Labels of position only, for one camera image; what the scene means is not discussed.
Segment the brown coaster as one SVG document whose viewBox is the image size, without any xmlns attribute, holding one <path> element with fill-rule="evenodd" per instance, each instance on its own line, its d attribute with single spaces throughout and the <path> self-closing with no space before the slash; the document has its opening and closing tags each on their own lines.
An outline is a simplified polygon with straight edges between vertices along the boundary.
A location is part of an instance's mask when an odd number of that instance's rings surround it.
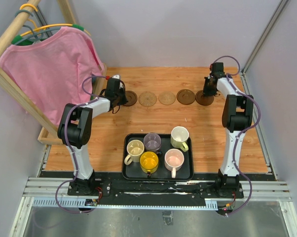
<svg viewBox="0 0 297 237">
<path fill-rule="evenodd" d="M 203 94 L 203 90 L 200 90 L 196 93 L 195 100 L 202 106 L 210 106 L 214 101 L 214 96 L 206 96 Z"/>
<path fill-rule="evenodd" d="M 126 95 L 127 103 L 124 104 L 124 106 L 130 107 L 137 102 L 138 97 L 134 91 L 126 91 L 125 95 Z"/>
<path fill-rule="evenodd" d="M 182 89 L 176 96 L 179 103 L 183 105 L 190 105 L 195 101 L 195 94 L 189 89 Z"/>
</svg>

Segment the woven coaster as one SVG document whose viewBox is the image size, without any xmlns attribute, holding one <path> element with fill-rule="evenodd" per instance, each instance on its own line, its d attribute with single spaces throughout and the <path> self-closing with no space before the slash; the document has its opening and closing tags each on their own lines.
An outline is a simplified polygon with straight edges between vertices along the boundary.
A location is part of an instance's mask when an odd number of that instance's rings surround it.
<svg viewBox="0 0 297 237">
<path fill-rule="evenodd" d="M 144 107 L 151 107 L 157 101 L 157 97 L 154 93 L 146 91 L 140 94 L 139 103 Z"/>
<path fill-rule="evenodd" d="M 176 97 L 170 91 L 163 91 L 159 94 L 159 102 L 163 105 L 171 105 L 175 102 Z"/>
</svg>

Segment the pale green mug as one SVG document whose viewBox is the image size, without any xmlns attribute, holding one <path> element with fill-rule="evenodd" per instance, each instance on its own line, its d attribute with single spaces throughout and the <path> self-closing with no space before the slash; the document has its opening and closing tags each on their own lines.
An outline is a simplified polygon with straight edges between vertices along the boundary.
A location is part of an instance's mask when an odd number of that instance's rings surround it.
<svg viewBox="0 0 297 237">
<path fill-rule="evenodd" d="M 188 151 L 188 138 L 189 131 L 185 127 L 176 126 L 171 131 L 171 145 L 174 148 L 181 149 L 183 152 Z"/>
</svg>

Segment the pink mug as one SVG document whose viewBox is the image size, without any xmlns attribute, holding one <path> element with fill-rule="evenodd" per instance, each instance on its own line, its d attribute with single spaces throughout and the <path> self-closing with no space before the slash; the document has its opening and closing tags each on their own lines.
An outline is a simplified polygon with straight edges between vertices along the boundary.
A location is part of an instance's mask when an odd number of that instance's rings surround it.
<svg viewBox="0 0 297 237">
<path fill-rule="evenodd" d="M 171 178 L 176 178 L 177 171 L 181 168 L 185 160 L 184 154 L 178 149 L 170 149 L 164 156 L 164 165 L 171 172 Z"/>
</svg>

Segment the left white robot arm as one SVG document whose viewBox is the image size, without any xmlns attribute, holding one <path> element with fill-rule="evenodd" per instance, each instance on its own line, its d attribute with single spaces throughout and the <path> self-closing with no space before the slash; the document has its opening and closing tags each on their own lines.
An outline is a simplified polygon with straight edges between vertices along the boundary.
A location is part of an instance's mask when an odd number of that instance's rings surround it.
<svg viewBox="0 0 297 237">
<path fill-rule="evenodd" d="M 96 188 L 95 172 L 89 159 L 87 143 L 91 137 L 93 118 L 103 113 L 117 113 L 125 105 L 126 88 L 120 75 L 106 77 L 107 87 L 82 104 L 65 105 L 58 127 L 58 138 L 68 149 L 74 166 L 74 177 L 69 183 L 69 195 L 91 195 Z"/>
</svg>

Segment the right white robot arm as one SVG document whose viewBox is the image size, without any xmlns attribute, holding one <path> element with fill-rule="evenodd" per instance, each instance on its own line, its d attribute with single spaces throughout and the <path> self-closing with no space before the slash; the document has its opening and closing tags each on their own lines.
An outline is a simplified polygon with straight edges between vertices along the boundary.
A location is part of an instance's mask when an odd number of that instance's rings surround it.
<svg viewBox="0 0 297 237">
<path fill-rule="evenodd" d="M 246 130 L 252 125 L 254 103 L 253 97 L 243 93 L 232 76 L 224 72 L 222 62 L 210 65 L 210 74 L 205 77 L 200 104 L 211 105 L 218 91 L 225 97 L 222 126 L 225 128 L 226 141 L 223 163 L 208 191 L 223 198 L 240 189 L 240 152 Z"/>
</svg>

